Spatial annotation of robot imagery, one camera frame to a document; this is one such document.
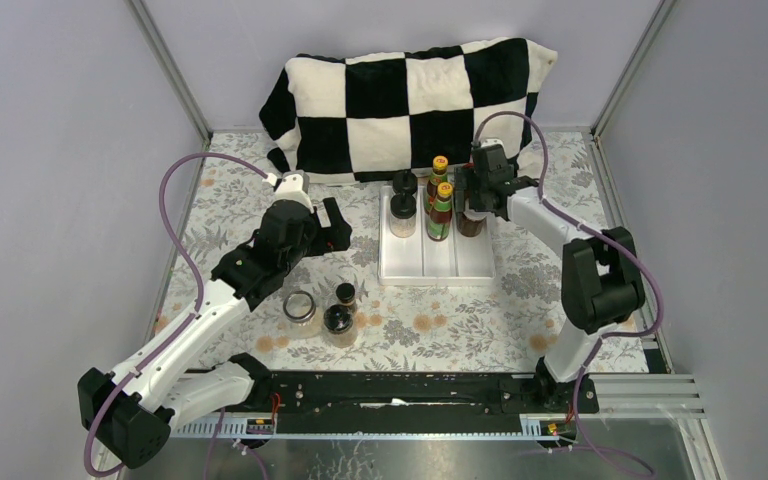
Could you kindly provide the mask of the black spout lid shaker jar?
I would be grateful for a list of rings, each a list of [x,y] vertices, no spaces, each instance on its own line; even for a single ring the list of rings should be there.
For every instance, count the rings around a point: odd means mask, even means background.
[[[394,174],[391,186],[395,195],[413,197],[418,191],[418,179],[411,170],[401,170]]]

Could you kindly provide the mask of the yellow cap sauce bottle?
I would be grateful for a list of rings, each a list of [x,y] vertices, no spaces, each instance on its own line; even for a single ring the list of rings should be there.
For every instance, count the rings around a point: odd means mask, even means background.
[[[430,213],[440,183],[448,181],[448,158],[443,155],[435,156],[432,160],[432,170],[428,177],[423,195],[423,207],[426,214]]]
[[[431,198],[426,234],[432,241],[441,242],[449,236],[453,216],[453,192],[451,183],[441,182]]]

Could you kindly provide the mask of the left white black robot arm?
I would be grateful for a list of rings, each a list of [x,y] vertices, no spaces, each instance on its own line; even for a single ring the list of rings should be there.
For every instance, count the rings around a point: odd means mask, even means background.
[[[119,470],[94,467],[95,443],[116,456],[121,467],[135,469],[183,425],[222,407],[240,404],[256,411],[267,404],[266,368],[249,354],[237,354],[187,381],[181,376],[232,323],[280,290],[302,259],[350,247],[352,227],[336,199],[324,199],[323,206],[328,226],[322,226],[314,206],[275,200],[251,239],[223,255],[209,278],[197,279],[197,296],[188,310],[112,370],[91,368],[79,379],[89,474],[101,477]]]

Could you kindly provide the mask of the white divided organizer tray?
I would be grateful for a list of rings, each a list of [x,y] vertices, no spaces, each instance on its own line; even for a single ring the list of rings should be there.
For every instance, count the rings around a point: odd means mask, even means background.
[[[384,286],[489,286],[496,277],[492,236],[497,221],[489,219],[475,237],[453,230],[447,239],[428,238],[425,218],[417,217],[415,232],[406,238],[390,229],[393,189],[380,190],[378,280]]]

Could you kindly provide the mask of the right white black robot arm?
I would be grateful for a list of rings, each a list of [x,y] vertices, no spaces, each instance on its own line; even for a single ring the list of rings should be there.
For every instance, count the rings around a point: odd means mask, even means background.
[[[597,343],[640,308],[645,293],[632,262],[634,242],[622,227],[588,232],[586,224],[550,205],[541,183],[519,177],[497,140],[476,142],[455,175],[454,208],[495,216],[526,229],[561,260],[561,304],[567,317],[557,343],[537,363],[533,397],[557,412],[579,389],[578,375]]]

